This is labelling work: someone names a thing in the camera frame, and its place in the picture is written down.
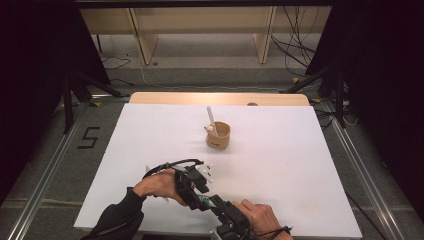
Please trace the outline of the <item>person's right hand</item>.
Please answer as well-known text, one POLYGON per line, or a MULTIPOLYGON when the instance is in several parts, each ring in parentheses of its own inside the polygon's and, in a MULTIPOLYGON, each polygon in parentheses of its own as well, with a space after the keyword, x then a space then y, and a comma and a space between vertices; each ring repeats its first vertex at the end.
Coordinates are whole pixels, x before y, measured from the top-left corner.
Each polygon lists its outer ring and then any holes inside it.
POLYGON ((273 209, 267 204, 253 204, 247 199, 232 202, 250 223, 250 236, 254 240, 294 240, 288 227, 282 227, 273 209))

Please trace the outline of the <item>black tripod stand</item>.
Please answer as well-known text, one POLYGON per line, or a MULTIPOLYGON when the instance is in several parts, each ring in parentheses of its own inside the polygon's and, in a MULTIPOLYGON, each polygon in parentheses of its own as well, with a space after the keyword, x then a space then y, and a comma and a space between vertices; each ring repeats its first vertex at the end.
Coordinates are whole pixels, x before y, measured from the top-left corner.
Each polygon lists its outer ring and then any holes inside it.
POLYGON ((298 91, 302 90, 306 86, 309 86, 310 84, 314 83, 318 79, 323 80, 322 82, 323 85, 331 85, 328 93, 335 91, 335 94, 336 94, 335 118, 337 119, 339 125, 342 128, 345 128, 345 123, 343 119, 344 77, 340 67, 337 64, 335 63, 329 64, 323 69, 317 71, 315 74, 312 74, 311 76, 307 77, 300 83, 295 84, 294 86, 286 90, 280 90, 280 93, 282 94, 297 93, 298 91))
POLYGON ((69 132, 74 123, 71 94, 74 94, 80 102, 89 102, 93 96, 87 88, 88 85, 94 85, 98 89, 109 93, 113 97, 129 97, 129 94, 121 93, 108 86, 106 83, 102 83, 83 72, 74 71, 68 73, 62 80, 63 104, 65 110, 65 134, 69 132))

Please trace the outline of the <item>black metal frame bar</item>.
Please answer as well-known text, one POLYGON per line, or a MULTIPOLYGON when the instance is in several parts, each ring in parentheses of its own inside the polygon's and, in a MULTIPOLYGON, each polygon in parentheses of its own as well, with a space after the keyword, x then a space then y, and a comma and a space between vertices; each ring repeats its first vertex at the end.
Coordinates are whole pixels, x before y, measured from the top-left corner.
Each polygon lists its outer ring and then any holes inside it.
POLYGON ((338 0, 74 0, 80 8, 332 6, 338 0))

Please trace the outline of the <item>white pen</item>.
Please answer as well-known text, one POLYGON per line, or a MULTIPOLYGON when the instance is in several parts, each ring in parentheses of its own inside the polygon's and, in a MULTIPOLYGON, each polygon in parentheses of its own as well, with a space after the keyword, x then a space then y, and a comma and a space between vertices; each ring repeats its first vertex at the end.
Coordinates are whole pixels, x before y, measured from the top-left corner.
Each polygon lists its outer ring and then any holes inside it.
POLYGON ((213 113, 212 113, 212 109, 211 109, 210 106, 207 106, 206 109, 207 109, 207 113, 208 113, 208 117, 209 117, 209 121, 210 121, 210 125, 207 127, 207 129, 212 135, 217 136, 218 132, 217 132, 217 127, 215 125, 215 120, 214 120, 214 116, 213 116, 213 113))

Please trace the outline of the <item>tan pen holder with bear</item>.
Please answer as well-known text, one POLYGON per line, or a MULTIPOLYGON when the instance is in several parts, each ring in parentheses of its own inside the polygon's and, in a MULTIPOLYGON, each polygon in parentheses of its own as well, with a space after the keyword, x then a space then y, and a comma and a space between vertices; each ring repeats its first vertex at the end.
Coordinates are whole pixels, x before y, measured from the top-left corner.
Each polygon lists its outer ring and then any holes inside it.
POLYGON ((206 143, 214 149, 224 150, 230 141, 231 128, 224 122, 216 122, 215 125, 205 127, 207 136, 206 143))

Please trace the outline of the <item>beige wooden bench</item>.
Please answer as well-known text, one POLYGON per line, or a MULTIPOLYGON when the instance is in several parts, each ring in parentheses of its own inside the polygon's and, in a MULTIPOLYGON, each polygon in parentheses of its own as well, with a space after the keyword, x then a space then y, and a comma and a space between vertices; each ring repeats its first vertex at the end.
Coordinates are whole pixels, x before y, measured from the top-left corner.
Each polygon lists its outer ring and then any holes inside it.
POLYGON ((95 8, 81 14, 92 35, 131 35, 140 63, 148 65, 161 34, 247 33, 258 61, 267 60, 271 35, 298 26, 301 34, 320 33, 329 6, 95 8))

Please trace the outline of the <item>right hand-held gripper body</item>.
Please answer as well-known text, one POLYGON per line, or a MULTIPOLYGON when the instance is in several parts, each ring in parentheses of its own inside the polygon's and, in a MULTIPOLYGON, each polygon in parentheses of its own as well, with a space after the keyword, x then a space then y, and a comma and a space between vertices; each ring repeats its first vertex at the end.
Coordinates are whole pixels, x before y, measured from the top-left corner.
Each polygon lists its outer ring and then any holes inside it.
POLYGON ((250 223, 243 213, 231 202, 223 208, 224 220, 216 228, 220 240, 245 240, 250 232, 250 223))

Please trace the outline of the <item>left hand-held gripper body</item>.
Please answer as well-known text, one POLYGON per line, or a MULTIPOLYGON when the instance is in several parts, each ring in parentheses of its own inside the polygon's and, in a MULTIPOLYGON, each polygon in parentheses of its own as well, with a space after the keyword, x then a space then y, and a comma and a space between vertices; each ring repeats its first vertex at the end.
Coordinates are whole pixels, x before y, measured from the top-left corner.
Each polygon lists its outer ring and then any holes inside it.
MULTIPOLYGON (((201 184, 213 182, 211 165, 174 166, 175 187, 177 193, 184 200, 186 205, 192 210, 195 198, 204 196, 198 189, 201 184)), ((210 206, 204 204, 203 210, 208 210, 210 206)))

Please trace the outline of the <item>metal floor rail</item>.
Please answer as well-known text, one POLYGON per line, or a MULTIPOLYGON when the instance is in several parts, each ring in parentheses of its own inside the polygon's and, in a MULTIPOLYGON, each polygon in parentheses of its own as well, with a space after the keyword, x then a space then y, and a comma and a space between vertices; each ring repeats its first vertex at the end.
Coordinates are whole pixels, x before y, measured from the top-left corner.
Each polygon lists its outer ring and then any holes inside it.
POLYGON ((43 175, 37 183, 30 198, 25 201, 25 205, 16 219, 13 228, 8 234, 7 240, 23 240, 39 207, 44 199, 63 159, 69 149, 71 141, 74 138, 75 132, 80 125, 81 118, 89 108, 88 103, 81 103, 76 109, 74 123, 69 128, 68 132, 64 134, 57 146, 53 156, 50 158, 49 163, 43 172, 43 175))
POLYGON ((333 123, 339 141, 341 142, 351 165, 361 182, 361 185, 377 215, 385 233, 387 240, 405 240, 404 234, 401 232, 400 225, 397 223, 394 214, 389 205, 378 190, 370 172, 367 170, 360 154, 358 153, 353 141, 351 140, 347 130, 342 127, 343 118, 336 119, 333 123))

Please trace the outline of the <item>wooden table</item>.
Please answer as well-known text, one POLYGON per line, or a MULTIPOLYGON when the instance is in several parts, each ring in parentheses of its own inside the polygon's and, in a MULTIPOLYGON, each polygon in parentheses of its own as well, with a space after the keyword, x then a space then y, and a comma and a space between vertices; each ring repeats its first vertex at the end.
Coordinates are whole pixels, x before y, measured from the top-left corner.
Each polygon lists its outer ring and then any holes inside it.
POLYGON ((303 94, 136 92, 133 104, 309 106, 303 94))

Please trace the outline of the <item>black curtain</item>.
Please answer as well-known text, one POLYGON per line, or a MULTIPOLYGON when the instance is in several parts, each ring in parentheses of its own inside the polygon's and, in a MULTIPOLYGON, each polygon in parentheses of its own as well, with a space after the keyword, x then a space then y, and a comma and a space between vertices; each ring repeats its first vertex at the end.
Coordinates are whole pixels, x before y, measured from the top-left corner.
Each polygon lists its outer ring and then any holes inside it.
POLYGON ((424 0, 330 0, 312 75, 337 56, 383 161, 424 220, 424 0))
POLYGON ((109 82, 75 0, 0 0, 0 204, 78 72, 109 82))

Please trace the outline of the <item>person's left hand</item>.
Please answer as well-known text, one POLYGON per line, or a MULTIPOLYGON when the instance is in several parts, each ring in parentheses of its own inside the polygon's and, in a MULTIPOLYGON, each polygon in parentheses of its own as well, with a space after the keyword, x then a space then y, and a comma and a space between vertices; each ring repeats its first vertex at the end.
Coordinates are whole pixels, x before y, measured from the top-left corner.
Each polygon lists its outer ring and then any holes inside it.
POLYGON ((170 198, 185 206, 186 203, 177 193, 175 187, 175 171, 163 170, 141 180, 133 187, 133 191, 140 197, 155 196, 170 198))

